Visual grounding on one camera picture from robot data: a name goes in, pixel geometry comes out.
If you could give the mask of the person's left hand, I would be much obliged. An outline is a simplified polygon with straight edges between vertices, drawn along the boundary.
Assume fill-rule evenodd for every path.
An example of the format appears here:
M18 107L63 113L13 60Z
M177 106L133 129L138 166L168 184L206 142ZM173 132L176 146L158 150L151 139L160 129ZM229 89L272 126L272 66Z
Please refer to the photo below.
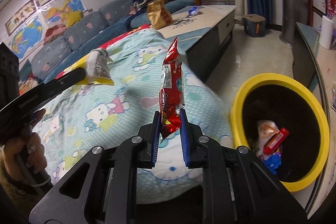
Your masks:
M41 121L45 113L45 109L40 109L35 112L34 120L23 130L21 136L10 139L3 146L2 158L5 170L9 177L14 181L29 184L29 179L22 172L17 161L17 157L22 151L26 151L28 155L25 161L26 167L33 167L34 173L43 171L47 167L45 148L42 145L39 135L32 131L32 129Z

